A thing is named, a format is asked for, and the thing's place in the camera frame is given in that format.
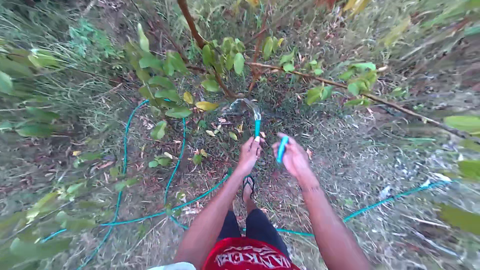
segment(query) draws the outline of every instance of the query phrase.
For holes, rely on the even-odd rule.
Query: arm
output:
[[[279,143],[273,145],[277,154]],[[318,248],[330,270],[368,270],[371,265],[362,249],[334,213],[315,174],[311,171],[307,153],[294,139],[288,138],[283,163],[295,177],[307,205]]]
[[[215,245],[223,221],[243,178],[253,169],[262,151],[260,138],[251,137],[243,146],[237,168],[227,179],[221,190],[195,217],[180,243],[174,262],[189,262],[200,269]]]

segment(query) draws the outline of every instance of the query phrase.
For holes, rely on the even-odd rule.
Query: person's left hand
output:
[[[260,141],[264,142],[264,140],[259,136],[256,139],[250,137],[248,141],[241,146],[237,170],[240,170],[240,172],[245,174],[245,176],[252,171],[253,167],[255,166],[255,162],[257,162],[257,159],[262,152]]]

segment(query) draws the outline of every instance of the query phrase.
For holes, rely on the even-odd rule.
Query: red shirt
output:
[[[246,237],[218,241],[208,254],[205,270],[300,270],[280,250],[265,242]]]

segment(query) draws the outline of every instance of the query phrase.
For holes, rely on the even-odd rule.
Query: black shorts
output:
[[[250,214],[248,214],[245,222],[247,225],[245,236],[247,238],[271,244],[289,258],[287,246],[268,220],[268,217],[260,209],[252,210]],[[230,210],[223,221],[223,227],[218,235],[218,239],[222,240],[229,237],[241,237],[237,217],[235,216],[235,213]]]

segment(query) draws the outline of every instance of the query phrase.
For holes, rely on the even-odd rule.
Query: person's right hand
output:
[[[281,132],[278,133],[280,139],[285,136],[287,136],[287,134]],[[278,155],[279,146],[280,142],[276,142],[272,146],[275,158]],[[305,152],[303,147],[290,136],[288,137],[288,143],[285,145],[282,162],[285,164],[285,168],[288,172],[297,180],[300,179],[301,175],[311,172],[307,152]]]

